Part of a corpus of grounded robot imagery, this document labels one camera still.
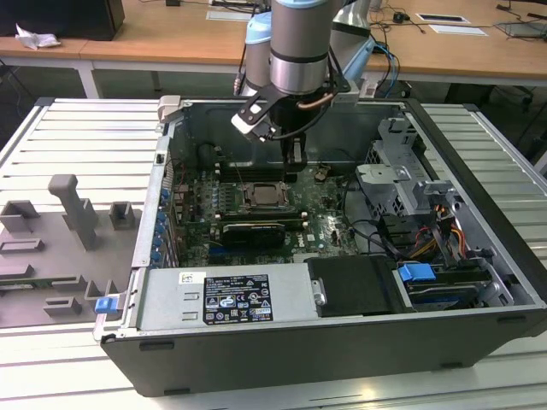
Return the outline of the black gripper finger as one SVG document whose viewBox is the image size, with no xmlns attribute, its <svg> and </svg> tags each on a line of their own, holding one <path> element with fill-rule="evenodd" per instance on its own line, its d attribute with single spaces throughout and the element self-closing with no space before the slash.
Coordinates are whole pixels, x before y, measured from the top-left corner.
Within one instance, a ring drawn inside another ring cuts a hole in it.
<svg viewBox="0 0 547 410">
<path fill-rule="evenodd" d="M 293 139 L 286 138 L 281 141 L 281 154 L 283 157 L 283 167 L 284 167 L 284 181 L 292 181 L 292 158 L 293 158 Z"/>
<path fill-rule="evenodd" d="M 306 135 L 300 134 L 298 137 L 294 138 L 293 144 L 293 156 L 294 156 L 294 179 L 298 178 L 300 172 L 302 172 L 307 164 L 308 157 L 306 153 Z"/>
</svg>

